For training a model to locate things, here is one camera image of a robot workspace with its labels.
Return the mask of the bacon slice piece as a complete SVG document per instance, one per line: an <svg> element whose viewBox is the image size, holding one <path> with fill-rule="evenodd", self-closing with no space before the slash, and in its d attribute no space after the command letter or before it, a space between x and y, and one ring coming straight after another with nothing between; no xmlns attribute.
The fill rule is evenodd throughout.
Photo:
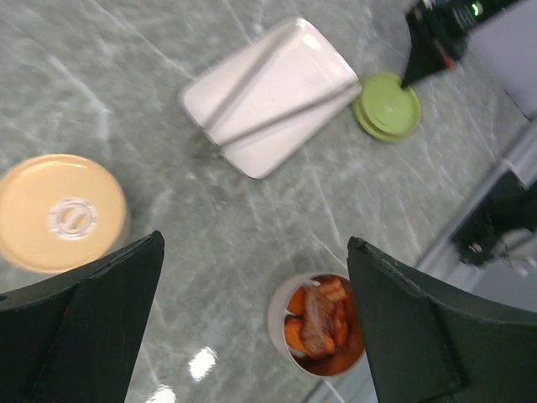
<svg viewBox="0 0 537 403"><path fill-rule="evenodd" d="M318 286L319 291L331 302L340 303L346 300L347 293L343 283L337 276L332 276L328 280L323 280Z"/></svg>

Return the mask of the orange chicken wing piece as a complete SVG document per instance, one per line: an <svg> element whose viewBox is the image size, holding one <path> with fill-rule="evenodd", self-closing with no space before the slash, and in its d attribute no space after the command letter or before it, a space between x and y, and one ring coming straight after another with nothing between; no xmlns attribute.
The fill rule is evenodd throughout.
<svg viewBox="0 0 537 403"><path fill-rule="evenodd" d="M292 315L301 317L305 313L305 288L300 286L291 296L287 305L287 311Z"/></svg>

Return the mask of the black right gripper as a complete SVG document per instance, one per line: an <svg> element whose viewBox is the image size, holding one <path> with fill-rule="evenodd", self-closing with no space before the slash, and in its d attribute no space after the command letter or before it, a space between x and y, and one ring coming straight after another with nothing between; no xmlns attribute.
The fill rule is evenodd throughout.
<svg viewBox="0 0 537 403"><path fill-rule="evenodd" d="M418 1L405 15L410 52L401 87L454 68L481 17L480 1Z"/></svg>

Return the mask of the large orange fish piece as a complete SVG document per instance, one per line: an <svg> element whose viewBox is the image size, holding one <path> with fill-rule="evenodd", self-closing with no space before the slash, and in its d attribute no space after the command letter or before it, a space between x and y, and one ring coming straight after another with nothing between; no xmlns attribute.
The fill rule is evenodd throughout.
<svg viewBox="0 0 537 403"><path fill-rule="evenodd" d="M284 338L290 350L306 355L308 353L301 339L303 321L298 317L286 317L284 321Z"/></svg>

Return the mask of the brown meat patty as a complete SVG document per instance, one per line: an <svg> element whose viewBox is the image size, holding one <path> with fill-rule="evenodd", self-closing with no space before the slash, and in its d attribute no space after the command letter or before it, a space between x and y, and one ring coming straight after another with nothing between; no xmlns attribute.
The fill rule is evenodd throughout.
<svg viewBox="0 0 537 403"><path fill-rule="evenodd" d="M300 336L308 354L313 357L325 355L328 322L335 303L330 301L318 286L305 287L304 323Z"/></svg>

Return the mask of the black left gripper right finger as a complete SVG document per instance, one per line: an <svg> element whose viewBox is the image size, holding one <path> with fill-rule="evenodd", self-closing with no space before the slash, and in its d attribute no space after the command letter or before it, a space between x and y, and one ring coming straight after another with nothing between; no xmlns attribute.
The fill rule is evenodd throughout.
<svg viewBox="0 0 537 403"><path fill-rule="evenodd" d="M380 402L534 402L536 315L456 288L362 238L347 268Z"/></svg>

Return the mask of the steel bowl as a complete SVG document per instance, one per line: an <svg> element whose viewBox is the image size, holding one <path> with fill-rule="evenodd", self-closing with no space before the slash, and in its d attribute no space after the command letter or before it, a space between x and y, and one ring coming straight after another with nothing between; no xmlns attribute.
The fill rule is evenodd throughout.
<svg viewBox="0 0 537 403"><path fill-rule="evenodd" d="M298 354L289 349L284 338L284 321L286 317L297 317L287 311L291 296L300 287L319 286L323 280L337 276L343 283L347 298L335 303L328 322L325 355L313 357ZM315 377L336 377L350 371L365 356L365 344L362 329L357 317L351 282L346 276L335 273L312 273L296 275L285 281L274 293L268 308L268 333L276 349L300 368Z"/></svg>

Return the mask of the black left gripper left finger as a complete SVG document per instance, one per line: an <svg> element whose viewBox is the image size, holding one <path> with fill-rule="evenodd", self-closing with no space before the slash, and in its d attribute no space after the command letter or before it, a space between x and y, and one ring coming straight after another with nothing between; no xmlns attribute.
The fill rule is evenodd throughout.
<svg viewBox="0 0 537 403"><path fill-rule="evenodd" d="M148 236L1 295L3 402L123 402L164 262Z"/></svg>

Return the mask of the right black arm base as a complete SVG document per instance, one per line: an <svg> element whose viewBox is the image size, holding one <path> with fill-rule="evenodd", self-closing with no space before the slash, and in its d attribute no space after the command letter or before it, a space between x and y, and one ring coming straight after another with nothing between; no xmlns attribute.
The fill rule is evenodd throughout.
<svg viewBox="0 0 537 403"><path fill-rule="evenodd" d="M512 172L504 173L452 238L461 261L481 266L508 254L508 233L536 233L536 184L527 186Z"/></svg>

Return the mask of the green round lid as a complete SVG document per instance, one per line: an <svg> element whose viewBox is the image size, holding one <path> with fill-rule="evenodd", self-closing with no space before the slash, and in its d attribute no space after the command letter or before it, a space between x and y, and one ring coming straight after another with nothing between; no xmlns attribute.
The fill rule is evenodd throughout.
<svg viewBox="0 0 537 403"><path fill-rule="evenodd" d="M391 73L368 76L352 104L357 121L372 137L384 142L399 142L420 125L422 116L418 96L411 87Z"/></svg>

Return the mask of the metal food tongs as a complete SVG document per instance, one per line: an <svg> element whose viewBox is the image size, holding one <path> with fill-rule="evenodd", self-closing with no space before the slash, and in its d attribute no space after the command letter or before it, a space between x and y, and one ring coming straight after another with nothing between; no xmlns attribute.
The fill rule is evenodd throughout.
<svg viewBox="0 0 537 403"><path fill-rule="evenodd" d="M199 83L208 93L197 122L220 147L352 96L359 87L355 71L302 18L277 25Z"/></svg>

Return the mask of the beige round lid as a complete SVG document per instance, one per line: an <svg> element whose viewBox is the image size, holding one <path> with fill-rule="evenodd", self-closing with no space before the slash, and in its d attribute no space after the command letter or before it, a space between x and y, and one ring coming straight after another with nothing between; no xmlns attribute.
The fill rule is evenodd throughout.
<svg viewBox="0 0 537 403"><path fill-rule="evenodd" d="M120 249L130 212L104 167L73 154L47 154L1 178L1 254L25 270L59 274Z"/></svg>

